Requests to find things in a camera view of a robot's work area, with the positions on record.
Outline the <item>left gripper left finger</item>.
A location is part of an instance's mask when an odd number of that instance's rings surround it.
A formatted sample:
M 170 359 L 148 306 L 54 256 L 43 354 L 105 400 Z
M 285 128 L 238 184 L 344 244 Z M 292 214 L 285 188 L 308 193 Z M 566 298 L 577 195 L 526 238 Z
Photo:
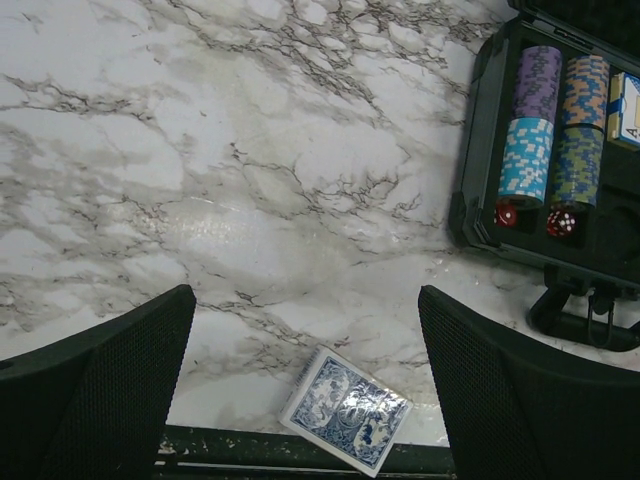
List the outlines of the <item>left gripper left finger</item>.
M 2 478 L 151 478 L 195 307 L 179 285 L 3 360 Z

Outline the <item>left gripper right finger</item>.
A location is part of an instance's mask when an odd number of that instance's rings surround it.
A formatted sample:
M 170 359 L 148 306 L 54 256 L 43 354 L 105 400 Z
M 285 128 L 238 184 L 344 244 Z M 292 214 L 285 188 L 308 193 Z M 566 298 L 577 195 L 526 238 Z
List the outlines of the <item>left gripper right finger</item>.
M 638 372 L 550 347 L 431 285 L 418 310 L 459 478 L 638 478 Z

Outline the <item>red die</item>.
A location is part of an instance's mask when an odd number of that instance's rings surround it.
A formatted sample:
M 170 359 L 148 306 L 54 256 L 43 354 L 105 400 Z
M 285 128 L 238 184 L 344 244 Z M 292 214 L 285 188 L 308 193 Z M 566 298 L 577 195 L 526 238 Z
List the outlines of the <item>red die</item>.
M 515 227 L 518 223 L 517 209 L 509 203 L 497 203 L 494 212 L 494 223 L 506 228 Z
M 577 216 L 565 210 L 552 210 L 546 222 L 547 233 L 555 238 L 571 236 L 577 229 Z

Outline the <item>ace of spades card deck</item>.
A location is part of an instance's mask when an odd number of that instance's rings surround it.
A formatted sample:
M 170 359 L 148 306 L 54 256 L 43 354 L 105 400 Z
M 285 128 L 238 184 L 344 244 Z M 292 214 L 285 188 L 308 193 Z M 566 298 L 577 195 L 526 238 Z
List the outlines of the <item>ace of spades card deck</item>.
M 639 79 L 629 73 L 615 75 L 607 107 L 607 140 L 632 151 L 639 150 Z

